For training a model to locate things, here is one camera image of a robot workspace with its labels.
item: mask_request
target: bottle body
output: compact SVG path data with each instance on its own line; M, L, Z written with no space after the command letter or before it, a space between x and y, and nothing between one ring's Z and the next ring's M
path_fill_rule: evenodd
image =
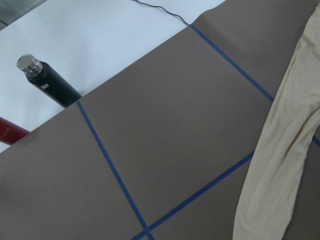
M43 61L41 61L41 63L43 67L38 75L26 77L31 84L64 108L81 98L80 93L64 80L49 64Z
M12 145L28 133L24 128L0 117L0 142Z

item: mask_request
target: white floor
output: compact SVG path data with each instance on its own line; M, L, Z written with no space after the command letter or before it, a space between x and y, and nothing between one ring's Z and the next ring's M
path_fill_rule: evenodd
M146 0L192 23L224 0ZM50 64L81 95L184 29L132 0L48 0L0 31L0 116L29 131L63 110L17 69L23 54ZM0 152L8 145L0 143Z

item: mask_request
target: fabric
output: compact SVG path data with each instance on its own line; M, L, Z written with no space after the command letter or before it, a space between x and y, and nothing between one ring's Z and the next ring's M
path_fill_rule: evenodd
M233 240L280 240L294 209L304 160L320 123L320 7L309 19L251 160Z

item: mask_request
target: cream colored garment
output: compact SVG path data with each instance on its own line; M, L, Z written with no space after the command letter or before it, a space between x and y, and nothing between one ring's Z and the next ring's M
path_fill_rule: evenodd
M320 123L320 6L276 94L242 188L233 240L281 240Z

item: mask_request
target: thermos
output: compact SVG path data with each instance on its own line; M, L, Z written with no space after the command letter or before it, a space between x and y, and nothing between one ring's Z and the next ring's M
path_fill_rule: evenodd
M25 54L16 63L26 79L62 107L66 108L81 95L64 80L49 64Z
M12 145L28 133L29 131L0 117L0 142Z

